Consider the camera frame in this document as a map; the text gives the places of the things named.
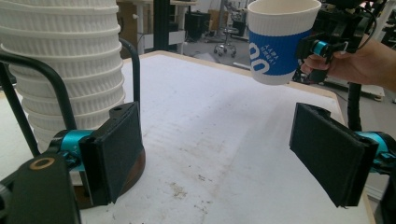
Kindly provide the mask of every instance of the white table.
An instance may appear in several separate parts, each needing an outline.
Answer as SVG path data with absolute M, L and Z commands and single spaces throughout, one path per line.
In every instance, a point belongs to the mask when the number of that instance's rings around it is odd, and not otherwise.
M 131 71 L 125 64 L 126 102 Z M 336 208 L 289 148 L 296 102 L 343 122 L 335 95 L 241 75 L 248 72 L 177 54 L 143 55 L 146 170 L 115 204 L 81 211 L 82 223 L 374 223 L 365 194 L 358 207 Z M 30 156 L 0 102 L 3 178 Z

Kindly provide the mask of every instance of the floor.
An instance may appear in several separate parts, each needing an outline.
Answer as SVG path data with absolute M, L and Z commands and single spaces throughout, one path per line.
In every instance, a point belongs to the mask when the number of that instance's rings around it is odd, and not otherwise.
M 248 57 L 248 42 L 246 40 L 240 40 L 232 38 L 232 43 L 236 46 L 237 53 L 235 57 L 231 57 L 228 52 L 221 57 L 214 53 L 214 47 L 216 46 L 220 38 L 203 37 L 199 40 L 188 42 L 184 46 L 184 54 L 187 56 L 222 63 L 230 66 L 234 66 L 234 63 L 240 63 L 249 65 Z M 324 85 L 315 85 L 318 88 L 326 89 L 336 93 L 338 102 L 345 121 L 347 121 L 347 88 L 325 83 Z M 361 109 L 361 126 L 364 131 L 380 131 L 387 133 L 390 136 L 396 137 L 396 104 L 392 101 L 396 99 L 396 93 L 392 91 L 384 90 L 385 97 L 382 98 L 381 102 L 375 100 L 375 97 L 371 94 L 363 94 L 360 100 Z M 382 197 L 382 193 L 388 184 L 388 177 L 386 175 L 370 174 L 366 184 L 366 191 L 369 195 L 370 204 L 373 211 L 377 207 L 377 202 Z

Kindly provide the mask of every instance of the human hand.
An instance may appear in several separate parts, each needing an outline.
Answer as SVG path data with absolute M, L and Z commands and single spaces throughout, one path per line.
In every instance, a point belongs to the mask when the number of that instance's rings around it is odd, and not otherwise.
M 328 76 L 331 77 L 396 91 L 396 51 L 375 40 L 369 40 L 356 53 L 335 52 L 330 63 L 325 61 L 318 55 L 310 55 L 304 60 L 301 70 L 310 74 L 313 69 L 328 69 Z

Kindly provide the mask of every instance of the paper cup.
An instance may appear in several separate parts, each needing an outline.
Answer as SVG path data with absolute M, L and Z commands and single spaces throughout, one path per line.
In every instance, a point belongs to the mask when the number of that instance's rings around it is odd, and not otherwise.
M 48 143 L 51 141 L 51 139 L 53 139 L 53 136 L 56 135 L 57 132 L 51 132 L 51 131 L 47 131 L 44 129 L 39 129 L 37 128 L 35 125 L 32 125 L 33 127 L 33 133 L 35 135 L 35 140 L 37 141 L 37 143 L 42 142 L 42 143 Z
M 116 7 L 114 0 L 7 0 L 36 7 Z
M 104 57 L 109 57 L 110 55 L 114 55 L 118 53 L 120 56 L 120 51 L 122 49 L 122 44 L 120 43 L 116 48 L 111 49 L 109 51 L 104 51 L 100 53 L 94 53 L 91 55 L 75 55 L 75 56 L 49 56 L 49 55 L 36 55 L 36 54 L 27 54 L 27 53 L 20 53 L 16 51 L 9 50 L 5 48 L 3 44 L 0 44 L 0 50 L 3 50 L 8 53 L 18 54 L 23 57 L 37 59 L 43 63 L 72 63 L 72 62 L 85 62 L 89 60 L 97 60 L 102 59 Z
M 81 130 L 90 130 L 93 127 L 101 126 L 109 118 L 108 111 L 117 105 L 122 105 L 124 103 L 124 99 L 125 95 L 123 95 L 123 97 L 118 102 L 112 106 L 109 106 L 108 108 L 88 114 L 75 115 L 77 128 Z M 64 119 L 62 116 L 38 114 L 27 108 L 24 108 L 24 110 L 28 114 L 28 120 L 30 124 L 34 124 L 35 126 L 42 129 L 52 130 L 55 132 L 65 130 Z
M 106 73 L 118 67 L 122 63 L 120 53 L 115 51 L 112 55 L 93 60 L 76 60 L 75 62 L 43 62 L 53 68 L 61 78 L 89 77 L 96 74 Z M 9 66 L 11 74 L 25 74 L 29 77 L 43 77 L 34 69 L 11 64 Z
M 103 74 L 96 74 L 89 77 L 64 78 L 64 85 L 70 98 L 93 95 L 103 91 L 111 90 L 123 82 L 121 72 L 122 63 Z M 23 97 L 43 97 L 55 98 L 55 90 L 45 77 L 29 77 L 25 74 L 13 72 L 17 79 L 17 90 Z
M 58 37 L 33 37 L 22 35 L 1 34 L 2 49 L 19 55 L 35 55 L 48 57 L 76 57 L 100 54 L 117 49 L 121 43 L 116 29 L 113 35 L 99 36 L 87 34 L 81 36 L 68 35 Z
M 98 14 L 117 13 L 119 10 L 119 7 L 117 5 L 114 5 L 114 1 L 109 1 L 109 2 L 112 2 L 113 6 L 48 7 L 48 6 L 38 6 L 38 5 L 33 6 L 30 4 L 20 4 L 20 3 L 14 3 L 12 1 L 0 0 L 0 8 L 25 11 L 25 12 L 34 12 L 34 13 L 51 13 L 51 14 L 58 14 L 58 15 L 98 15 Z
M 38 151 L 40 151 L 41 153 L 47 151 L 47 149 L 50 146 L 49 142 L 46 142 L 46 141 L 38 138 L 37 136 L 35 136 L 35 140 L 37 141 Z
M 118 23 L 116 12 L 103 15 L 62 15 L 11 10 L 0 6 L 0 26 L 23 31 L 78 34 L 111 30 L 117 28 Z
M 260 0 L 247 6 L 250 71 L 267 85 L 291 81 L 298 66 L 297 44 L 310 34 L 321 3 L 317 0 Z
M 70 98 L 74 115 L 88 114 L 114 105 L 125 98 L 122 87 L 123 81 L 115 88 L 93 95 Z M 44 115 L 62 115 L 56 98 L 23 97 L 22 107 Z

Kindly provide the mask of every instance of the black cable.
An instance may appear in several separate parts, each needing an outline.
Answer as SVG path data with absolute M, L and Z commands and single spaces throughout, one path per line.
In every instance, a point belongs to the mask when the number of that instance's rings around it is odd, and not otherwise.
M 30 148 L 32 155 L 34 157 L 40 155 L 40 152 L 37 148 L 35 136 L 33 135 L 32 129 L 29 125 L 29 121 L 27 120 L 23 112 L 22 106 L 20 104 L 20 99 L 18 98 L 17 93 L 15 92 L 14 87 L 9 80 L 6 66 L 3 63 L 0 63 L 0 83 L 3 87 L 3 91 L 7 97 L 9 105 L 11 106 L 12 112 L 14 113 L 14 116 L 17 119 L 18 124 L 20 125 L 22 134 L 26 139 L 26 143 Z
M 75 130 L 77 128 L 66 86 L 55 70 L 53 70 L 47 64 L 40 62 L 39 60 L 3 51 L 0 51 L 0 62 L 28 67 L 36 70 L 46 77 L 55 91 L 66 129 Z
M 374 27 L 373 27 L 373 31 L 370 33 L 369 37 L 367 37 L 367 39 L 364 41 L 364 43 L 362 43 L 362 44 L 357 48 L 357 50 L 358 50 L 358 49 L 362 49 L 362 48 L 369 42 L 369 40 L 373 37 L 373 34 L 374 34 L 374 32 L 375 32 L 375 30 L 376 30 L 376 26 L 377 26 L 377 24 L 376 24 L 376 18 L 375 18 L 375 15 L 373 14 L 373 12 L 371 12 L 370 10 L 368 10 L 367 8 L 364 8 L 364 7 L 361 7 L 361 9 L 363 9 L 364 11 L 366 11 L 367 13 L 370 14 L 370 16 L 371 16 L 372 19 L 373 19 Z
M 145 36 L 146 34 L 140 34 L 140 37 L 139 37 L 139 39 L 137 40 L 137 45 L 139 45 L 139 43 L 140 43 L 140 40 L 142 39 L 142 37 L 143 36 Z
M 354 132 L 361 131 L 361 116 L 360 105 L 361 99 L 361 84 L 349 83 L 348 98 L 347 98 L 347 125 L 350 130 Z
M 56 98 L 58 100 L 59 107 L 61 108 L 61 113 L 64 119 L 64 125 L 66 129 L 74 130 L 77 128 L 66 86 L 64 85 L 64 82 L 62 81 L 58 73 L 55 72 L 55 70 L 38 60 L 22 57 L 20 55 L 15 55 L 3 51 L 0 51 L 0 62 L 29 67 L 44 75 L 44 77 L 49 80 L 50 84 L 55 90 Z M 34 156 L 38 156 L 40 155 L 40 152 L 37 148 L 37 142 L 35 140 L 29 122 L 23 112 L 19 98 L 9 80 L 9 77 L 7 75 L 7 69 L 3 64 L 1 64 L 0 69 L 0 78 L 7 100 L 21 127 L 23 136 L 25 137 L 32 154 Z
M 335 92 L 335 94 L 340 97 L 340 99 L 344 100 L 345 102 L 347 102 L 347 99 L 344 98 L 344 96 L 342 96 L 340 93 Z
M 2 220 L 5 220 L 7 217 L 7 212 L 10 207 L 12 200 L 12 193 L 7 188 L 0 183 L 0 223 L 3 223 Z
M 382 196 L 381 202 L 381 215 L 383 223 L 390 224 L 396 223 L 396 169 L 389 176 L 389 183 Z

